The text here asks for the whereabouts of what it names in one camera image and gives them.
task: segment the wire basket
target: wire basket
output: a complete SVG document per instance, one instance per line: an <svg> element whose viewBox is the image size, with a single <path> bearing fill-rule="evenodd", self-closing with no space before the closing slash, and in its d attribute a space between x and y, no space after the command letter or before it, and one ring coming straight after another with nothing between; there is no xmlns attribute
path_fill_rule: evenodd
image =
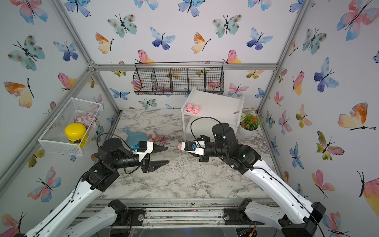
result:
<svg viewBox="0 0 379 237"><path fill-rule="evenodd" d="M223 62L217 62L220 64L219 67L207 67L206 64L194 66L194 63L201 62L189 62L191 67L186 67L186 63L161 63L165 65L159 67L135 63L134 93L137 95L185 95L189 94L194 86L199 91L218 95L224 93Z"/></svg>
<svg viewBox="0 0 379 237"><path fill-rule="evenodd" d="M93 119L96 119L97 121L102 111L102 104L87 100L70 98L58 113L58 115L55 117L55 119L50 123L48 128L41 135L41 137L38 139L38 141L43 146L45 151L66 155L83 156L83 149L80 147L80 145L83 142L83 138L86 136L86 134L88 134L86 142L89 141L91 132L95 126L89 126L85 135L81 139L82 141L80 144L70 143L64 130L67 125L74 123L75 117L80 116L84 113L91 112L95 115L95 118Z"/></svg>

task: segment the potted plant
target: potted plant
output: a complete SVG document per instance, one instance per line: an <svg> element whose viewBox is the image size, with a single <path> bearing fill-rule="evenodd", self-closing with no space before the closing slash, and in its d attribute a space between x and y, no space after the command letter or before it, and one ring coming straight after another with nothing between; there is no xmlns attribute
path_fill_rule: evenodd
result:
<svg viewBox="0 0 379 237"><path fill-rule="evenodd" d="M238 126L238 134L242 138L249 138L255 133L255 130L261 123L258 117L251 113L242 114L240 125Z"/></svg>

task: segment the marble countertop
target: marble countertop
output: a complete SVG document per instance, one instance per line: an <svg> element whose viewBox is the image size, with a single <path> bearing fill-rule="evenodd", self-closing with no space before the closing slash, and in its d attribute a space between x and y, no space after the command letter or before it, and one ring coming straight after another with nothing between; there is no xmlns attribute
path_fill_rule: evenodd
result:
<svg viewBox="0 0 379 237"><path fill-rule="evenodd" d="M180 109L124 110L115 134L126 139L124 128L132 132L152 133L167 137L167 151L151 155L151 160L170 160L170 163L152 173L138 169L127 175L119 170L120 177L99 198L267 198L257 184L231 169L224 162L210 157L208 163L178 149L183 141L183 124ZM261 128L249 140L237 136L239 143L251 146L273 169Z"/></svg>

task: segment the pink pig figurine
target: pink pig figurine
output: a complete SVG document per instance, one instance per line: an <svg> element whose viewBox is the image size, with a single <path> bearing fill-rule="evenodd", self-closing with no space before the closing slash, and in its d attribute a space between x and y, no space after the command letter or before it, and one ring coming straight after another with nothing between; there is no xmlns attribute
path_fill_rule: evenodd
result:
<svg viewBox="0 0 379 237"><path fill-rule="evenodd" d="M192 104L188 104L186 106L186 110L187 110L187 112L191 112L192 111Z"/></svg>
<svg viewBox="0 0 379 237"><path fill-rule="evenodd" d="M196 105L195 107L193 107L193 114L194 115L197 115L200 111L200 107L198 105Z"/></svg>

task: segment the yellow jar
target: yellow jar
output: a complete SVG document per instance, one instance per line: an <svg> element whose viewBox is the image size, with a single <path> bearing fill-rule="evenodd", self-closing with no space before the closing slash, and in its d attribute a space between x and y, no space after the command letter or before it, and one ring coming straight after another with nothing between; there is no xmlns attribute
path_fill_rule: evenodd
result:
<svg viewBox="0 0 379 237"><path fill-rule="evenodd" d="M83 148L84 144L87 141L88 134L86 134L86 131L87 131L86 127L83 124L78 123L78 122L68 125L66 129L64 130L67 138L70 140L70 143L80 144L80 148Z"/></svg>

